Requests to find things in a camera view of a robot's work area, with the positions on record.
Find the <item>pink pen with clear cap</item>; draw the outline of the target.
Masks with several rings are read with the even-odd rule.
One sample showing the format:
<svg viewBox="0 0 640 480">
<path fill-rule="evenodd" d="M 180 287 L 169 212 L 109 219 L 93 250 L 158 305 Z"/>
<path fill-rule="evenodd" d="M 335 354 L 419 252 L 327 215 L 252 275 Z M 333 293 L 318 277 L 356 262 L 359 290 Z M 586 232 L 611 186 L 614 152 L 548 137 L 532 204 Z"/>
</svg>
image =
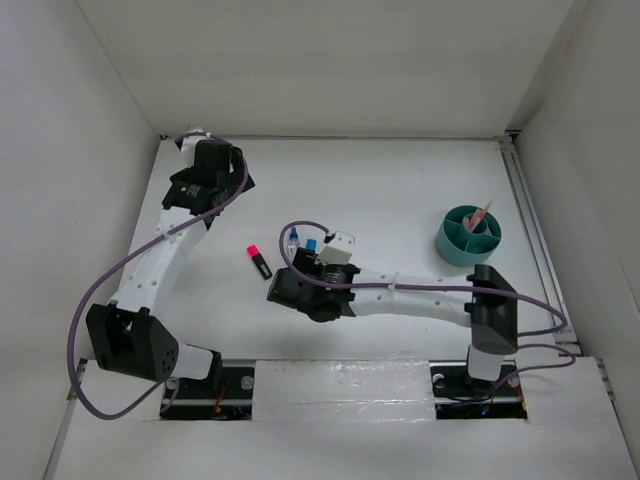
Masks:
<svg viewBox="0 0 640 480">
<path fill-rule="evenodd" d="M 468 219 L 466 223 L 467 230 L 469 232 L 474 232 L 480 222 L 485 218 L 489 209 L 491 208 L 493 202 L 489 201 L 483 208 L 477 209 L 471 217 Z"/>
</svg>

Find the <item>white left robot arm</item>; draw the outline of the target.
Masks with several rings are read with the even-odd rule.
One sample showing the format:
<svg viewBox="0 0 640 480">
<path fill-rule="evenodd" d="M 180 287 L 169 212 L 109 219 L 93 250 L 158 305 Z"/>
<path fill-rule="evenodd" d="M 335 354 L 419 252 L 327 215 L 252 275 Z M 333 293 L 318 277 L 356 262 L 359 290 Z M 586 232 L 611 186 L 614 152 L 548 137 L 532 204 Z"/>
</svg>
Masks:
<svg viewBox="0 0 640 480">
<path fill-rule="evenodd" d="M 179 342 L 162 319 L 191 252 L 214 218 L 253 182 L 241 149 L 229 142 L 201 139 L 184 150 L 193 162 L 170 178 L 157 243 L 140 255 L 108 304 L 89 308 L 86 325 L 101 369 L 152 382 L 188 379 L 208 397 L 222 387 L 219 353 Z"/>
</svg>

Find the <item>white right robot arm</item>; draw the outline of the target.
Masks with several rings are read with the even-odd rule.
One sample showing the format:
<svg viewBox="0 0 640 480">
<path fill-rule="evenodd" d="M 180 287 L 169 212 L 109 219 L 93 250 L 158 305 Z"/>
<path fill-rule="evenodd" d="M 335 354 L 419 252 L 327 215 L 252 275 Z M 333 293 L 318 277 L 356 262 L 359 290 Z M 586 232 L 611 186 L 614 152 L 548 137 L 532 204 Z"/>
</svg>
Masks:
<svg viewBox="0 0 640 480">
<path fill-rule="evenodd" d="M 467 276 L 429 279 L 382 273 L 351 263 L 329 264 L 300 249 L 274 274 L 267 300 L 317 323 L 341 317 L 395 315 L 449 322 L 470 330 L 462 381 L 483 394 L 501 377 L 506 357 L 518 350 L 515 290 L 489 265 Z"/>
</svg>

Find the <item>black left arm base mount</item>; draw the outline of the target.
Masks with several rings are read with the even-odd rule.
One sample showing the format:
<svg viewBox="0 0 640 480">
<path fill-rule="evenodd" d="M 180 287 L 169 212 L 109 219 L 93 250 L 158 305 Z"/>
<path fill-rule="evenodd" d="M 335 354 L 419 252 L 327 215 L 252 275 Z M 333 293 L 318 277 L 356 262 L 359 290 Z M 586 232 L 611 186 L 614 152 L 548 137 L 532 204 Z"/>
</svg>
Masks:
<svg viewBox="0 0 640 480">
<path fill-rule="evenodd" d="M 252 419 L 255 363 L 224 361 L 217 385 L 207 387 L 199 381 L 181 379 L 176 398 L 169 400 L 173 388 L 166 387 L 160 405 L 160 418 L 171 421 L 249 421 Z"/>
</svg>

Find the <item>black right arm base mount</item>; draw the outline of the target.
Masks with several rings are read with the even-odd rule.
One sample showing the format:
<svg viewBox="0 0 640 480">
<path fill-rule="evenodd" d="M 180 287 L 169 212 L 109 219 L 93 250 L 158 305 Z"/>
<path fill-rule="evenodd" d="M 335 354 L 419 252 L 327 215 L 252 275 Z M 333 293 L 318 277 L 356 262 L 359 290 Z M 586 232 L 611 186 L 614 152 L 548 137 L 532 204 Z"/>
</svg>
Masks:
<svg viewBox="0 0 640 480">
<path fill-rule="evenodd" d="M 501 367 L 495 382 L 473 379 L 464 362 L 430 364 L 437 420 L 527 420 L 526 401 L 518 376 L 501 383 L 516 370 L 513 361 Z"/>
</svg>

